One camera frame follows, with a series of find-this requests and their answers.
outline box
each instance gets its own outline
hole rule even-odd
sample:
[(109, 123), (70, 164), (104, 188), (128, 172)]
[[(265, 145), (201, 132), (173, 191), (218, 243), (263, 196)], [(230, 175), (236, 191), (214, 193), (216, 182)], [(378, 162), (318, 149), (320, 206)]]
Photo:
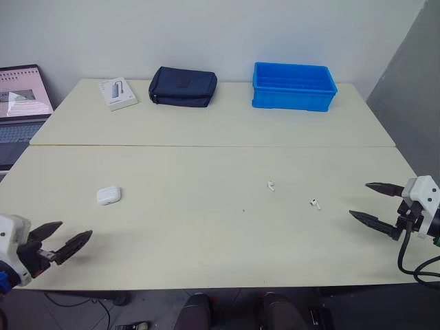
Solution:
[(254, 99), (257, 108), (328, 111), (338, 90), (327, 67), (255, 63)]
[(112, 111), (138, 103), (123, 77), (102, 81), (99, 83), (99, 88), (107, 106)]

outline laptop screen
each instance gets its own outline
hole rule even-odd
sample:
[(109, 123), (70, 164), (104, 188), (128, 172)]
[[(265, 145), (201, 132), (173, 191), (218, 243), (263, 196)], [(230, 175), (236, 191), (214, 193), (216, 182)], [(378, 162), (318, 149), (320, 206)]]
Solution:
[(54, 112), (36, 65), (0, 69), (0, 121)]

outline laptop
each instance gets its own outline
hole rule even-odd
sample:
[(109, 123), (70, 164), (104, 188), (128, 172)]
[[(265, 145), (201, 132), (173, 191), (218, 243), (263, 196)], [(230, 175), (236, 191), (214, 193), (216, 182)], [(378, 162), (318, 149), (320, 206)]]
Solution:
[(37, 65), (0, 68), (0, 171), (8, 171), (54, 109)]

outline white product box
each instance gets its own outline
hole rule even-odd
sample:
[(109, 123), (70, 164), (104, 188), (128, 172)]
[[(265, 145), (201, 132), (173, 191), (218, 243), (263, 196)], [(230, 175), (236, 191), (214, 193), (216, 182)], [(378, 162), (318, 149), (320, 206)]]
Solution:
[(123, 77), (102, 81), (99, 83), (99, 88), (107, 106), (112, 111), (138, 103)]

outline laptop keyboard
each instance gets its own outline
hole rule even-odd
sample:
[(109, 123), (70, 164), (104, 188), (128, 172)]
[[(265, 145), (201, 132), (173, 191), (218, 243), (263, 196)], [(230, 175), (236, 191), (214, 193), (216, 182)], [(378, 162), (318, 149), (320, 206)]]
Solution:
[(0, 143), (29, 142), (42, 124), (0, 126)]

